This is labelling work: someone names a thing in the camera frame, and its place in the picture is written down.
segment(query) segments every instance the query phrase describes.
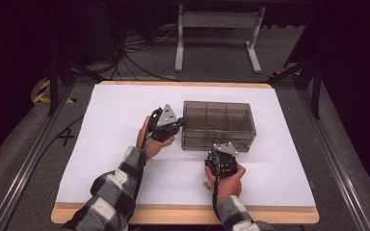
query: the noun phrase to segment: flannel shirt sleeve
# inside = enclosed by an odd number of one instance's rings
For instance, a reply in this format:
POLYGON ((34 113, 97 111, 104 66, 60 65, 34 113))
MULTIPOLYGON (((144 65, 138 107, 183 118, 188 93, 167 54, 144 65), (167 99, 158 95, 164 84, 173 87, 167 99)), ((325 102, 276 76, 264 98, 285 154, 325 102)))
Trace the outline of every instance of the flannel shirt sleeve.
POLYGON ((104 173, 92 184, 92 198, 66 222, 62 230, 128 230, 128 218, 134 213, 134 192, 145 153, 130 146, 124 161, 115 171, 104 173))
POLYGON ((254 221, 235 195, 220 200, 216 207, 225 231, 276 231, 264 221, 254 221))

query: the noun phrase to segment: cable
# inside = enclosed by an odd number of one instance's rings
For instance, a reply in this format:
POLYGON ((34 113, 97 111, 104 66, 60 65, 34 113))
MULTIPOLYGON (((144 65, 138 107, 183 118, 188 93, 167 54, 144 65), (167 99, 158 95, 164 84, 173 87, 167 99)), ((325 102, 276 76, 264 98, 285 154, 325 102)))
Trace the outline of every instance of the cable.
POLYGON ((212 206, 213 211, 215 212, 216 217, 219 221, 221 221, 221 218, 219 216, 218 209, 216 208, 216 203, 218 202, 218 187, 219 187, 219 173, 215 176, 215 182, 213 183, 213 193, 212 193, 212 206))
POLYGON ((115 65, 113 72, 110 75, 110 80, 113 80, 114 73, 117 71, 117 75, 119 79, 122 81, 121 76, 119 75, 119 66, 118 64, 115 65))
POLYGON ((138 67, 139 69, 141 69, 143 72, 151 75, 151 76, 154 76, 154 77, 158 77, 158 78, 161 78, 163 80, 170 80, 170 81, 174 81, 174 82, 180 82, 180 81, 177 81, 175 79, 171 79, 171 78, 167 78, 167 77, 163 77, 163 76, 159 76, 159 75, 156 75, 156 74, 152 74, 150 72, 148 72, 147 70, 143 69, 142 67, 140 67, 138 64, 136 64, 133 60, 130 59, 130 57, 128 57, 127 54, 125 54, 125 57, 127 57, 127 59, 132 63, 134 64, 136 67, 138 67))
POLYGON ((35 172, 37 166, 39 165, 39 162, 41 160, 41 158, 44 156, 44 154, 46 153, 46 151, 49 149, 49 147, 53 144, 53 142, 59 137, 61 136, 64 132, 66 132, 71 126, 73 126, 75 123, 77 123, 80 119, 82 119, 84 116, 80 116, 78 117, 76 120, 74 120, 71 124, 69 124, 65 129, 62 130, 62 132, 58 133, 55 138, 44 148, 44 150, 40 153, 40 155, 38 156, 38 159, 36 161, 36 164, 33 166, 32 168, 32 171, 31 171, 31 175, 35 172))
POLYGON ((152 112, 151 116, 149 117, 148 122, 146 123, 146 129, 145 129, 145 132, 144 132, 143 143, 141 144, 141 149, 142 150, 144 150, 144 148, 145 148, 146 141, 151 137, 151 134, 149 134, 149 136, 147 137, 146 133, 148 132, 149 123, 151 122, 151 119, 152 119, 152 116, 154 115, 154 113, 155 113, 155 111, 152 112))
POLYGON ((121 59, 122 63, 125 65, 125 68, 133 75, 134 79, 139 81, 136 77, 135 74, 128 68, 128 65, 125 63, 123 59, 121 59))
MULTIPOLYGON (((95 70, 92 70, 92 72, 94 73, 97 73, 97 74, 103 74, 109 70, 111 70, 115 65, 116 65, 117 62, 112 62, 111 64, 108 64, 104 67, 101 67, 99 69, 95 69, 95 70)), ((86 74, 80 72, 80 71, 74 71, 74 70, 71 70, 71 72, 75 75, 75 76, 87 76, 86 74)))
POLYGON ((167 32, 164 36, 155 38, 154 41, 151 43, 151 45, 149 45, 149 42, 147 42, 146 39, 137 39, 137 40, 134 40, 134 41, 131 41, 131 42, 126 42, 124 44, 124 48, 130 49, 130 50, 135 50, 135 52, 128 52, 128 53, 137 53, 138 51, 148 51, 152 47, 154 47, 155 45, 158 45, 158 44, 164 43, 164 42, 166 42, 170 39, 173 39, 173 38, 169 37, 169 35, 172 34, 174 31, 176 31, 177 29, 178 28, 175 27, 172 30, 170 30, 169 32, 167 32), (137 44, 140 44, 140 48, 128 47, 129 45, 137 45, 137 44))
MULTIPOLYGON (((149 136, 148 138, 146 137, 147 132, 148 132, 149 121, 150 121, 150 119, 146 123, 146 129, 145 129, 145 132, 144 132, 143 143, 141 144, 141 149, 142 150, 144 150, 144 148, 145 148, 146 141, 151 137, 151 136, 149 136)), ((143 181, 143 175, 144 175, 144 166, 146 165, 146 156, 145 156, 144 151, 142 152, 142 154, 140 154, 140 158, 138 160, 138 165, 140 167, 139 177, 137 179, 137 185, 136 185, 136 188, 135 188, 135 191, 134 191, 134 196, 133 196, 135 201, 137 200, 137 196, 138 196, 138 193, 140 191, 140 186, 141 186, 141 183, 143 181)), ((134 214, 129 215, 127 220, 129 221, 133 215, 134 214)))

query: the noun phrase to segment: black cable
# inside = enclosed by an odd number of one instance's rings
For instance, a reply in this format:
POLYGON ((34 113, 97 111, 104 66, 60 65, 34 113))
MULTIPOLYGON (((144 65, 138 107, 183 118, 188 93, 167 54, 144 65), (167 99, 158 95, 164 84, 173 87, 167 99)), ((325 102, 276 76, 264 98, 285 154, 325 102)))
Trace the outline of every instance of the black cable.
MULTIPOLYGON (((35 163, 35 165, 33 166, 32 170, 31 170, 31 175, 33 175, 33 173, 35 172, 41 158, 43 157, 43 155, 46 153, 46 151, 49 149, 49 147, 52 145, 52 143, 59 137, 61 136, 64 132, 66 132, 71 126, 73 126, 76 122, 78 122, 80 119, 82 119, 84 116, 80 116, 79 118, 77 118, 76 120, 74 120, 70 125, 68 125, 64 130, 62 130, 62 132, 60 132, 59 134, 57 134, 55 136, 55 138, 44 148, 44 150, 40 153, 40 155, 38 156, 38 159, 35 163)), ((25 184, 25 189, 27 187, 27 185, 29 184, 30 180, 26 181, 26 184, 25 184)))
POLYGON ((139 51, 142 51, 148 44, 148 41, 145 40, 144 38, 135 39, 134 37, 131 39, 130 42, 126 42, 128 40, 128 38, 132 37, 133 35, 135 35, 135 34, 131 34, 130 36, 126 36, 123 40, 124 43, 123 43, 122 49, 126 53, 137 53, 139 51), (134 47, 130 47, 129 45, 138 45, 139 47, 134 48, 134 47))
POLYGON ((163 80, 170 80, 170 81, 174 81, 174 82, 180 82, 178 80, 175 80, 175 79, 171 79, 171 78, 167 78, 167 77, 163 77, 163 76, 159 76, 159 75, 156 75, 156 74, 152 74, 150 72, 148 72, 147 70, 143 69, 142 67, 140 67, 138 64, 136 64, 133 60, 130 59, 130 57, 128 57, 127 54, 125 54, 125 57, 127 57, 127 59, 132 63, 134 64, 137 68, 141 69, 143 72, 151 75, 151 76, 154 76, 154 77, 157 77, 157 78, 161 78, 163 80))
POLYGON ((168 40, 172 39, 172 36, 170 36, 170 34, 172 34, 176 30, 177 30, 177 28, 171 29, 166 34, 164 34, 163 36, 156 37, 152 42, 148 42, 144 38, 140 38, 140 39, 136 39, 136 40, 133 39, 133 41, 131 41, 131 42, 128 42, 128 43, 126 42, 124 44, 124 48, 128 49, 128 50, 132 50, 133 52, 127 52, 127 53, 130 53, 130 54, 137 53, 139 51, 148 51, 151 48, 153 48, 154 46, 162 44, 162 43, 167 42, 168 40), (135 45, 135 44, 139 44, 140 47, 139 48, 133 48, 133 47, 128 46, 128 45, 135 45))
POLYGON ((117 65, 115 64, 114 70, 113 72, 111 72, 111 75, 110 75, 110 80, 113 80, 113 75, 114 75, 114 72, 116 72, 116 70, 117 70, 117 65))
MULTIPOLYGON (((146 156, 145 156, 145 153, 143 152, 143 153, 140 154, 140 158, 138 160, 138 166, 140 168, 139 169, 140 172, 139 172, 139 177, 137 179, 137 185, 136 185, 136 188, 135 188, 135 191, 134 191, 134 196, 133 196, 134 201, 137 201, 138 193, 140 191, 140 186, 141 186, 141 183, 143 181, 145 165, 146 165, 146 156)), ((129 215, 127 220, 129 221, 133 215, 134 215, 134 213, 129 215)))
POLYGON ((125 68, 133 75, 133 77, 134 77, 134 79, 135 80, 137 80, 137 81, 139 81, 136 77, 135 77, 135 74, 134 74, 134 72, 132 72, 131 70, 130 70, 130 68, 128 68, 128 65, 125 63, 125 61, 123 60, 123 59, 121 59, 121 61, 122 61, 122 63, 125 65, 125 68))
POLYGON ((218 187, 219 187, 219 175, 217 173, 215 176, 215 181, 213 183, 212 206, 216 217, 218 218, 219 221, 221 221, 218 209, 216 208, 216 204, 218 203, 218 187))
POLYGON ((145 129, 145 133, 144 133, 144 137, 143 137, 143 143, 141 144, 141 149, 145 148, 146 141, 151 137, 151 136, 149 136, 148 138, 146 137, 150 121, 151 121, 151 117, 149 118, 148 122, 146 123, 146 129, 145 129))
POLYGON ((62 62, 64 62, 65 64, 69 65, 69 66, 74 66, 76 69, 80 70, 81 72, 87 74, 88 76, 94 78, 95 80, 97 80, 98 82, 101 82, 101 81, 107 81, 108 79, 104 78, 103 76, 97 74, 97 73, 94 73, 92 72, 91 70, 87 69, 85 66, 82 66, 82 65, 79 65, 79 64, 76 64, 74 61, 66 58, 66 57, 60 57, 60 60, 62 62))
MULTIPOLYGON (((112 62, 111 64, 108 64, 106 66, 103 66, 99 69, 94 69, 92 70, 92 72, 94 73, 97 73, 97 74, 103 74, 109 70, 111 70, 115 65, 116 65, 117 62, 112 62)), ((87 76, 85 73, 83 72, 80 72, 80 71, 74 71, 74 70, 71 70, 71 72, 73 73, 73 75, 75 76, 87 76)))
POLYGON ((117 70, 117 75, 119 79, 122 81, 121 75, 119 74, 119 66, 116 64, 116 70, 117 70))

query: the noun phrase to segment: person's right hand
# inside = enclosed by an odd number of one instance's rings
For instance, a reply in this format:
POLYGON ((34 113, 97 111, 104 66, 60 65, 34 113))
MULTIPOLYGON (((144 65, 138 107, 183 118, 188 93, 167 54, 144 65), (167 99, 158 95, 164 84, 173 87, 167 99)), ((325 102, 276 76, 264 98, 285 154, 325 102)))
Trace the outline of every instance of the person's right hand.
MULTIPOLYGON (((242 182, 240 179, 245 172, 246 169, 238 164, 237 172, 234 175, 221 179, 221 182, 218 186, 218 202, 229 195, 240 195, 240 192, 242 191, 242 182)), ((205 167, 205 174, 211 186, 213 187, 215 176, 212 174, 212 171, 209 167, 205 167)))

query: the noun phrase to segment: person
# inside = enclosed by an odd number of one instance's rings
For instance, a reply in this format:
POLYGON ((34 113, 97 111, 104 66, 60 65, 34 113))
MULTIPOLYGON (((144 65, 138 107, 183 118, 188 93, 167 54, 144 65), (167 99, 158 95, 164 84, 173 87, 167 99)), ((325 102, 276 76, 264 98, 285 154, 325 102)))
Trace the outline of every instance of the person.
MULTIPOLYGON (((174 141, 174 137, 164 142, 149 139, 145 148, 141 149, 148 121, 149 116, 139 131, 136 146, 128 147, 119 168, 94 180, 91 188, 92 198, 62 226, 63 231, 128 230, 128 221, 136 207, 136 193, 141 184, 140 176, 146 162, 174 141)), ((234 175, 222 179, 218 186, 216 207, 225 230, 273 231, 273 227, 266 222, 254 222, 240 202, 239 195, 242 191, 240 179, 246 170, 240 165, 237 169, 234 175)), ((215 176, 209 167, 205 168, 205 174, 213 185, 215 176)))

